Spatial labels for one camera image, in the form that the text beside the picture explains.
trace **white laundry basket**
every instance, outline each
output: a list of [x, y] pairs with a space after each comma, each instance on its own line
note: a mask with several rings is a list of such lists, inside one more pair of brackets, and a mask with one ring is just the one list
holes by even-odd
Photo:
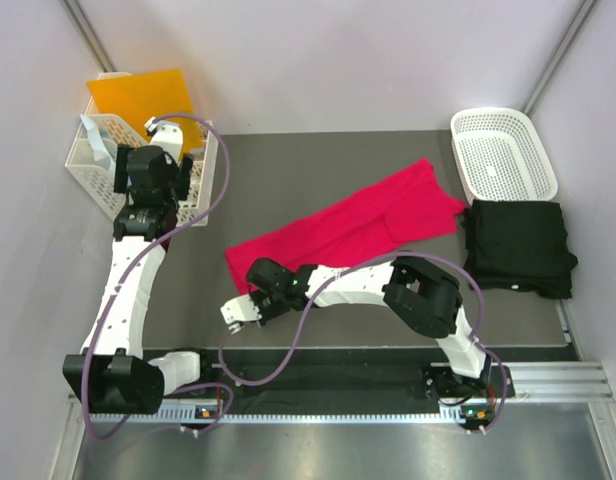
[[[113, 78], [126, 75], [129, 74], [121, 72], [104, 73], [99, 78]], [[121, 117], [112, 114], [99, 114], [92, 98], [86, 108], [86, 115], [92, 118], [100, 128], [104, 128], [117, 144], [124, 143], [134, 148], [147, 144], [143, 137], [135, 132]], [[194, 156], [193, 168], [190, 174], [190, 189], [188, 190], [188, 198], [179, 203], [177, 225], [182, 225], [192, 220], [210, 205], [210, 193], [218, 148], [219, 143], [217, 139], [214, 135], [209, 134], [205, 138], [203, 147], [189, 152]], [[114, 220], [124, 206], [126, 198], [125, 195], [113, 192], [114, 174], [95, 162], [92, 148], [88, 143], [86, 129], [83, 125], [80, 125], [77, 131], [72, 148], [68, 154], [66, 168], [106, 215], [111, 220]], [[194, 226], [205, 226], [207, 224], [208, 217], [197, 222]]]
[[530, 119], [511, 108], [471, 108], [450, 121], [452, 148], [469, 203], [551, 200], [557, 179]]

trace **metal pole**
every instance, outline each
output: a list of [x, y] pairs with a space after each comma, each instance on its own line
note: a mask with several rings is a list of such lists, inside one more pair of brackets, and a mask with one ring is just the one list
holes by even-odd
[[115, 72], [115, 67], [112, 60], [108, 56], [106, 49], [102, 45], [97, 32], [92, 27], [90, 20], [86, 16], [83, 8], [79, 4], [78, 0], [60, 0], [61, 4], [68, 12], [68, 15], [72, 19], [75, 27], [79, 31], [81, 38], [83, 39], [86, 47], [90, 50], [90, 53], [94, 57], [95, 61], [99, 64], [99, 67], [103, 72]]
[[535, 113], [535, 110], [537, 109], [543, 94], [546, 92], [548, 85], [559, 70], [564, 58], [571, 50], [575, 40], [579, 37], [579, 34], [582, 32], [584, 26], [592, 16], [593, 11], [598, 4], [599, 0], [583, 0], [579, 5], [579, 8], [568, 25], [564, 36], [561, 38], [557, 48], [555, 48], [555, 51], [551, 55], [550, 60], [548, 60], [548, 63], [539, 77], [535, 88], [533, 88], [530, 97], [526, 101], [523, 112], [529, 117], [532, 117]]

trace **black folded cloth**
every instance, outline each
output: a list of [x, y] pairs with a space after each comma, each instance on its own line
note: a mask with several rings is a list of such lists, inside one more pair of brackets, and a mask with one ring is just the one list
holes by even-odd
[[475, 200], [464, 212], [468, 258], [465, 268], [482, 288], [536, 291], [548, 298], [572, 297], [561, 207], [552, 202]]

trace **red cloth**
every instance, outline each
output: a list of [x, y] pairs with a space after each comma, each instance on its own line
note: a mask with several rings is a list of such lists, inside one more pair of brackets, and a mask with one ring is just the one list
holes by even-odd
[[246, 272], [257, 258], [292, 270], [305, 263], [353, 266], [408, 242], [456, 232], [454, 217], [464, 208], [439, 187], [424, 158], [320, 212], [227, 249], [226, 260], [244, 294]]

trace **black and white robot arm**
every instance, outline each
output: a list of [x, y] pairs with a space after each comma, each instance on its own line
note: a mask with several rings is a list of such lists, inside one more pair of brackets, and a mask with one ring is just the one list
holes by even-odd
[[[146, 125], [150, 145], [133, 149], [120, 145], [116, 159], [115, 193], [126, 204], [113, 222], [112, 262], [97, 318], [110, 296], [117, 298], [94, 347], [89, 374], [92, 413], [155, 413], [164, 395], [200, 376], [200, 354], [177, 351], [143, 360], [142, 336], [152, 284], [168, 249], [152, 248], [131, 270], [119, 288], [122, 274], [155, 239], [175, 228], [179, 201], [187, 198], [193, 159], [181, 155], [183, 133], [176, 123]], [[67, 355], [63, 374], [81, 399], [85, 352], [93, 342], [94, 323], [81, 353]]]
[[291, 309], [302, 310], [319, 286], [335, 277], [315, 299], [317, 307], [341, 303], [388, 307], [412, 330], [434, 338], [456, 375], [480, 379], [490, 368], [470, 335], [459, 284], [444, 270], [414, 257], [398, 257], [340, 276], [343, 270], [304, 265], [293, 272], [260, 258], [246, 277], [257, 290], [226, 302], [221, 313], [232, 333], [249, 322], [265, 325]]

